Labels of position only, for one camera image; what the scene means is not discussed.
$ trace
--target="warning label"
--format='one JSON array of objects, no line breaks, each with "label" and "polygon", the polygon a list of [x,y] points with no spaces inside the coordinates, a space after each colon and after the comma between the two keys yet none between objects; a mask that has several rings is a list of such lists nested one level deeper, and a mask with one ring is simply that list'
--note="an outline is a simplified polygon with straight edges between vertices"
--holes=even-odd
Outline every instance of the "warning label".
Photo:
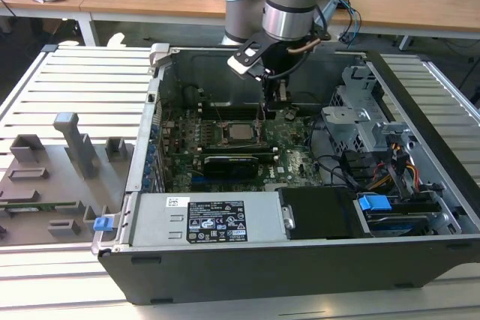
[{"label": "warning label", "polygon": [[191,244],[247,241],[243,202],[189,202],[187,240]]}]

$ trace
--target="blue latch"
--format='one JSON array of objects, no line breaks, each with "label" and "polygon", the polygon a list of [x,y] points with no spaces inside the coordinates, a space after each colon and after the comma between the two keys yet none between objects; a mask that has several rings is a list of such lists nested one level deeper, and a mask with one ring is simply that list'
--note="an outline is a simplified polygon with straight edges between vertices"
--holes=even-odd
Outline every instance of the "blue latch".
[{"label": "blue latch", "polygon": [[113,219],[111,217],[98,217],[93,223],[96,232],[111,232],[113,230]]},{"label": "blue latch", "polygon": [[358,200],[360,208],[365,210],[391,210],[389,199],[385,195],[365,194]]}]

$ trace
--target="white sticker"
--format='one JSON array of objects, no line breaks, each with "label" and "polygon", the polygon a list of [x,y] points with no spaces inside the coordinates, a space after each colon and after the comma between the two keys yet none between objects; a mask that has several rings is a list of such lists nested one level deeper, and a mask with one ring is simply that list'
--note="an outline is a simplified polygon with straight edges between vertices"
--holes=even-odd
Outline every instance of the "white sticker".
[{"label": "white sticker", "polygon": [[27,213],[27,212],[37,212],[40,211],[38,208],[13,208],[7,209],[11,213]]},{"label": "white sticker", "polygon": [[190,198],[188,197],[179,197],[179,198],[166,198],[166,207],[167,208],[186,208]]}]

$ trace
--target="green circuit board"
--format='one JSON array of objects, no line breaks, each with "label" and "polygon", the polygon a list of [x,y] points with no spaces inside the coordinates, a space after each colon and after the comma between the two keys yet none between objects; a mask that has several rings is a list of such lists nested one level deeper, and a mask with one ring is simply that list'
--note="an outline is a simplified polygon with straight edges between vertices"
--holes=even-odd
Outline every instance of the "green circuit board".
[{"label": "green circuit board", "polygon": [[[297,117],[286,121],[280,115],[276,119],[262,121],[259,126],[258,121],[203,120],[198,112],[173,110],[169,120],[164,123],[162,136],[167,191],[274,191],[285,186],[321,185],[320,174],[315,171],[306,146],[309,120],[310,117]],[[251,155],[262,159],[265,155],[256,154],[255,151],[245,154],[247,149],[258,146],[273,148],[276,157],[274,161],[261,161],[254,179],[242,182],[192,181],[192,178],[202,177],[204,159],[212,156],[212,152],[215,154],[212,149],[222,150],[222,155]],[[204,154],[206,147],[210,149],[210,154]]]}]

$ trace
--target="aluminum profile table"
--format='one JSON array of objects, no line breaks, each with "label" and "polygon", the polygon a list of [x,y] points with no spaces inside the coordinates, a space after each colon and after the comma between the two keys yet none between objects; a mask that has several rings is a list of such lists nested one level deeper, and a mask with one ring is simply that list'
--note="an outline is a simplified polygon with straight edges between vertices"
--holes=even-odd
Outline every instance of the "aluminum profile table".
[{"label": "aluminum profile table", "polygon": [[[60,135],[51,125],[60,111],[78,112],[79,127],[91,134],[93,142],[118,134],[135,143],[150,80],[148,55],[148,49],[143,48],[69,46],[41,53],[0,107],[1,168],[6,169],[11,160],[9,144],[18,133],[37,133],[45,144],[61,143]],[[415,58],[385,58],[392,67],[409,61],[428,66]],[[421,79],[426,79],[425,85],[431,85],[427,82],[433,80],[427,74],[424,76]],[[480,317],[479,264],[452,269],[423,289],[135,307],[125,301],[89,247],[90,244],[61,244],[22,250],[0,248],[0,319],[34,316],[49,320],[470,320]],[[231,279],[219,278],[227,280],[234,286],[234,272]]]},{"label": "aluminum profile table", "polygon": [[[384,55],[383,58],[468,173],[480,184],[478,110],[431,61],[422,61],[416,55]],[[385,97],[384,101],[393,116],[402,121],[392,100]]]}]

